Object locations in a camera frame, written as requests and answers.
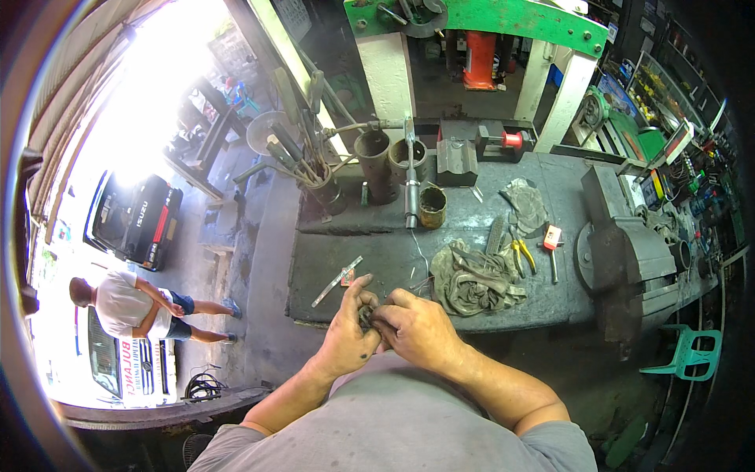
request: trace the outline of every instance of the gray t-shirt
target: gray t-shirt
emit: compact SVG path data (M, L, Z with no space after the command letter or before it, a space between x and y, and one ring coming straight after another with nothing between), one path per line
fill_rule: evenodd
M393 351L339 378L328 400L265 437L218 430L191 472L205 470L597 471L584 433L549 421L521 437L485 419L456 386Z

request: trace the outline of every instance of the hand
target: hand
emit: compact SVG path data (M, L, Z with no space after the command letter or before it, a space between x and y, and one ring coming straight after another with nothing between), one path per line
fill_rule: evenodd
M183 308L179 304L171 303L171 315L175 316L176 318L183 318Z
M375 329L362 333L359 309L377 307L378 296L363 290L372 282L372 275L361 276L344 293L341 309L331 321L325 341L312 358L313 367L333 379L362 368L381 342Z
M441 375L460 365L468 348L443 307L402 288L372 313L372 324L401 357Z

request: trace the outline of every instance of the corrugated roof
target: corrugated roof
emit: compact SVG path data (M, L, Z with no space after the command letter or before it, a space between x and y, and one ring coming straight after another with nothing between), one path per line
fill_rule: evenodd
M42 152L42 169L29 188L32 215L49 198L60 158L84 111L128 47L128 25L138 25L169 0L106 0L63 40L37 98L28 146Z

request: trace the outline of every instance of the sneaker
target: sneaker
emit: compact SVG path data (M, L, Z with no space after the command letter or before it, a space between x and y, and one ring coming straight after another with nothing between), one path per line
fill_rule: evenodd
M228 336L228 339L223 339L221 341L222 344L235 344L239 339L239 337L234 335L233 333L226 333L226 335Z
M237 305L232 298L224 298L222 305L233 310L233 315L231 316L236 319L241 319L241 308L239 308L239 305Z

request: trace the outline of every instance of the pliers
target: pliers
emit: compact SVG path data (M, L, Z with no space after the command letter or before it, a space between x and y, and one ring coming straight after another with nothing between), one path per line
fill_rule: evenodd
M516 253L516 269L519 271L520 276L522 276L523 279L526 278L524 269L522 269L522 252L529 262L529 266L532 269L532 275L535 275L536 273L538 273L537 269L535 268L535 259L533 259L532 254L529 253L527 245L524 243L524 239L519 237L519 233L516 231L514 225L509 226L509 230L513 239L513 241L511 241L511 248Z

